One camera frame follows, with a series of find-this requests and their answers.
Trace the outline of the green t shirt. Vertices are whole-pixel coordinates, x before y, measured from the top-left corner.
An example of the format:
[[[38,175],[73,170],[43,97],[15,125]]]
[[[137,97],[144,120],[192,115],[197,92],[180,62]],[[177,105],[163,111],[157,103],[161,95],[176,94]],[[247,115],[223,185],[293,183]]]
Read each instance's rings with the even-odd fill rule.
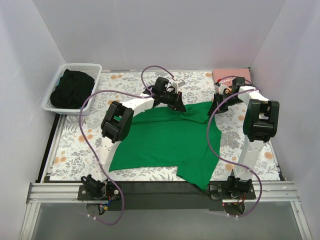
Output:
[[[155,107],[136,115],[110,171],[176,166],[178,177],[205,191],[219,161],[222,136],[214,121],[207,130],[211,105],[187,104],[186,112]]]

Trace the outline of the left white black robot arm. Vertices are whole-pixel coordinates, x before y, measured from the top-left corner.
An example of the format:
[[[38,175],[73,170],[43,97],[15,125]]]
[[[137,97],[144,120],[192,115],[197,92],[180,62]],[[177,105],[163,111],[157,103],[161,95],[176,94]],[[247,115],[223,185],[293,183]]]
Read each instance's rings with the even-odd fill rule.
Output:
[[[186,112],[182,101],[180,87],[185,85],[184,81],[173,82],[158,77],[154,85],[148,86],[142,94],[130,94],[133,99],[118,102],[113,101],[101,123],[101,147],[98,153],[94,152],[98,166],[88,176],[83,176],[81,182],[88,194],[95,200],[104,200],[109,193],[106,176],[109,171],[113,157],[120,143],[128,136],[133,118],[146,110],[155,108],[159,104],[165,104],[177,112]]]

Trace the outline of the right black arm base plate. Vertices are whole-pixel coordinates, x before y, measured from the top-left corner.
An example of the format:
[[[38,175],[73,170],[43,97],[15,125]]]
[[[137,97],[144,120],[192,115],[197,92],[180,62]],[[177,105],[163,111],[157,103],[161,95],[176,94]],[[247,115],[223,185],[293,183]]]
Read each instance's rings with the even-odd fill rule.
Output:
[[[212,200],[255,200],[257,195],[253,186],[250,187],[248,193],[227,190],[224,182],[213,182],[208,184],[208,195]]]

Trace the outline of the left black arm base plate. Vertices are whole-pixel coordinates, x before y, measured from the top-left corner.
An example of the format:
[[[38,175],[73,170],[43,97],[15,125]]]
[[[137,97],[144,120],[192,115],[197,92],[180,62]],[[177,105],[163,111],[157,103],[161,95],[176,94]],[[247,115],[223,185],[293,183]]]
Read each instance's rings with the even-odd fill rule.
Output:
[[[104,185],[98,193],[94,193],[88,187],[81,185],[77,195],[79,201],[120,201],[121,199],[120,191],[111,183]]]

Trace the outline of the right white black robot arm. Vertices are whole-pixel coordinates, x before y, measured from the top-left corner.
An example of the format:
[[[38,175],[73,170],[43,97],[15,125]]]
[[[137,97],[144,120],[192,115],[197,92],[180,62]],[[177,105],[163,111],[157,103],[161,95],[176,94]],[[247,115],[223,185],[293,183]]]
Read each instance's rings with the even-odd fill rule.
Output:
[[[232,199],[252,193],[252,177],[261,150],[273,138],[278,129],[280,104],[269,100],[249,80],[232,76],[231,87],[222,79],[215,83],[216,93],[207,115],[212,122],[215,114],[225,113],[229,106],[244,103],[247,106],[243,121],[244,144],[238,162],[226,181],[218,186],[216,192]]]

